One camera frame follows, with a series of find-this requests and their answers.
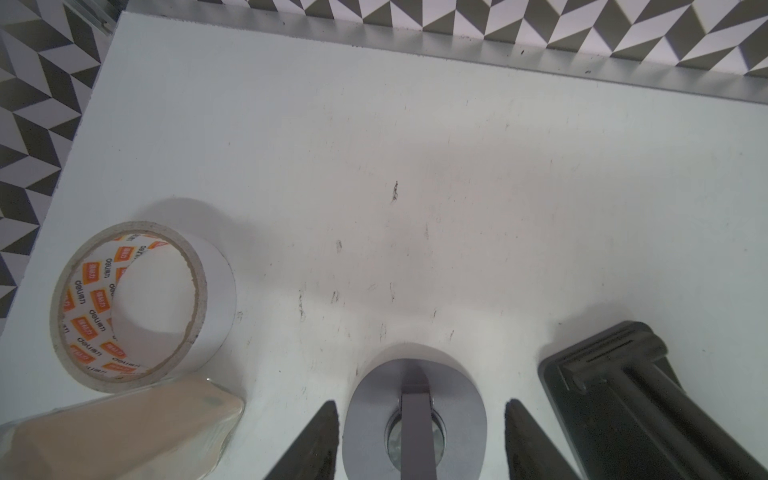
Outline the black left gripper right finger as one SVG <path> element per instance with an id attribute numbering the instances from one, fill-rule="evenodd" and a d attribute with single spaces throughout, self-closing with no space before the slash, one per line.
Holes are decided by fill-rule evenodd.
<path id="1" fill-rule="evenodd" d="M 505 451 L 510 479 L 572 479 L 574 472 L 523 403 L 505 406 Z"/>

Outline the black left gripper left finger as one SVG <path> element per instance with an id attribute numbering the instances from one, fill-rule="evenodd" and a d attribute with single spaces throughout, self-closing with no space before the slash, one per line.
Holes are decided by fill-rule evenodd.
<path id="1" fill-rule="evenodd" d="M 336 403 L 326 401 L 265 477 L 266 480 L 332 480 L 339 446 Z"/>

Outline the grey round stand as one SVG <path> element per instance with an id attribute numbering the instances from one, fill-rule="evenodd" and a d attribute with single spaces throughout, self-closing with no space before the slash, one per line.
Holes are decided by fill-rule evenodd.
<path id="1" fill-rule="evenodd" d="M 423 359 L 371 370 L 350 400 L 342 435 L 349 479 L 478 479 L 487 415 L 461 371 Z"/>

